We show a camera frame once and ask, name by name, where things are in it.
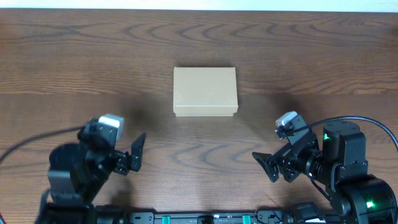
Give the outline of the brown cardboard box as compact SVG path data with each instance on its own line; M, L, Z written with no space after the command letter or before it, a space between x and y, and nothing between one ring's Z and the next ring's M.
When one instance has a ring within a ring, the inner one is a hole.
M177 117L232 117L238 110L234 67L175 67Z

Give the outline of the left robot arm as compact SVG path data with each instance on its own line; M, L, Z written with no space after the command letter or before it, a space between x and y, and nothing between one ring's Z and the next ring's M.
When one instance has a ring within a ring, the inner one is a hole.
M91 119L77 134L78 142L64 144L49 155L50 188L43 193L36 222L42 224L128 224L129 214L93 201L112 173L128 175L142 165L146 134L126 152L115 149L124 118L106 114Z

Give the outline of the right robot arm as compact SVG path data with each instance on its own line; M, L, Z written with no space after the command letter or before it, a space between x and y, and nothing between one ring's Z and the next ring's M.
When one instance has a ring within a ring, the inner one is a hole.
M306 175L333 209L323 213L314 203L303 203L279 216L280 223L397 223L396 196L386 181L369 174L366 137L357 120L379 126L397 143L388 127L363 116L307 124L291 111L275 122L276 134L287 144L274 154L253 152L253 158L271 182Z

